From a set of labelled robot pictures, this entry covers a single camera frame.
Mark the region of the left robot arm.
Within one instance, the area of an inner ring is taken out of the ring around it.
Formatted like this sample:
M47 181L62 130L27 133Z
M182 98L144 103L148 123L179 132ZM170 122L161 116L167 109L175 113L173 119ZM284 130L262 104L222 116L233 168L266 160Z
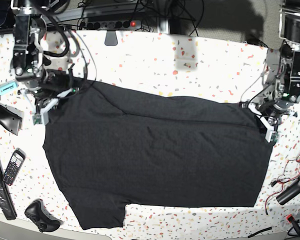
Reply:
M284 0L280 8L278 67L272 80L252 99L241 102L262 123L265 140L276 142L282 116L297 116L290 110L300 103L300 0Z

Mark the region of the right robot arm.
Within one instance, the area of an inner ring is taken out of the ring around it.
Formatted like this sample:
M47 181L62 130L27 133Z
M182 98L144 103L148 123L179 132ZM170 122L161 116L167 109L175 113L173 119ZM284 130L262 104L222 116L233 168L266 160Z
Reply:
M21 94L31 94L34 101L32 121L35 125L49 122L48 112L58 106L63 98L76 94L80 79L73 76L73 67L67 71L48 69L50 57L61 58L68 54L70 43L65 28L60 27L55 14L63 13L69 5L67 0L13 0L10 8L16 11L13 27L14 47L12 67L18 82L24 83ZM64 40L63 52L46 51L41 40L47 32L47 17Z

